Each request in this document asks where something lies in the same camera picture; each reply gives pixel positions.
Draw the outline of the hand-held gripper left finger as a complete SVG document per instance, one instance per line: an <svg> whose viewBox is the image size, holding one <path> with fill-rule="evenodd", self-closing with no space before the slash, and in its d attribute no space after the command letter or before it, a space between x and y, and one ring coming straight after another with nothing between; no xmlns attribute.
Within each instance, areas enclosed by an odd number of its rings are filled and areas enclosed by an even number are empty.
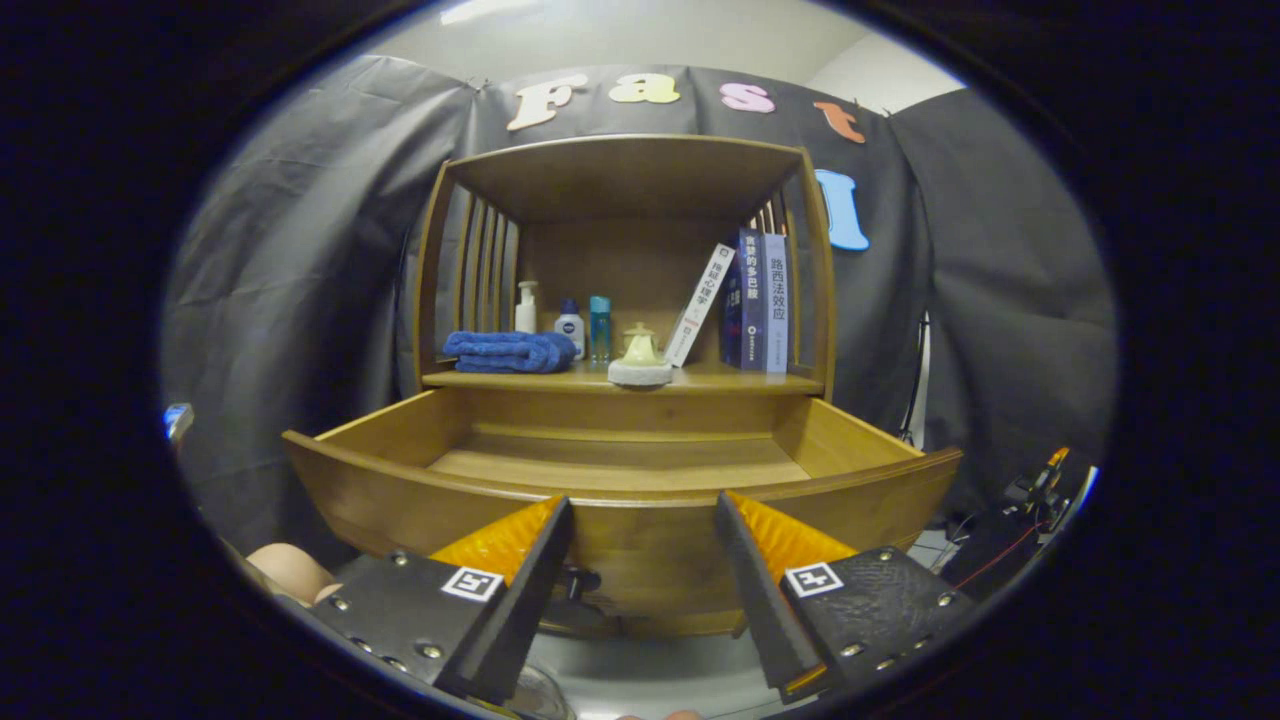
<svg viewBox="0 0 1280 720"><path fill-rule="evenodd" d="M554 496L429 556L360 559L310 614L404 676L498 706L515 693L572 538L572 506Z"/></svg>

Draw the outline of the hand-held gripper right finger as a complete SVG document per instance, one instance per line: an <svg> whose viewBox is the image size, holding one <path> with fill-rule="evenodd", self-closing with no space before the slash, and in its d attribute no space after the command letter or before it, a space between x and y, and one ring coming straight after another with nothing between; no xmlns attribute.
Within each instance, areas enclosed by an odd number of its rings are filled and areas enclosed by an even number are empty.
<svg viewBox="0 0 1280 720"><path fill-rule="evenodd" d="M745 495L721 492L714 519L767 684L785 703L901 676L975 607L893 546L855 550Z"/></svg>

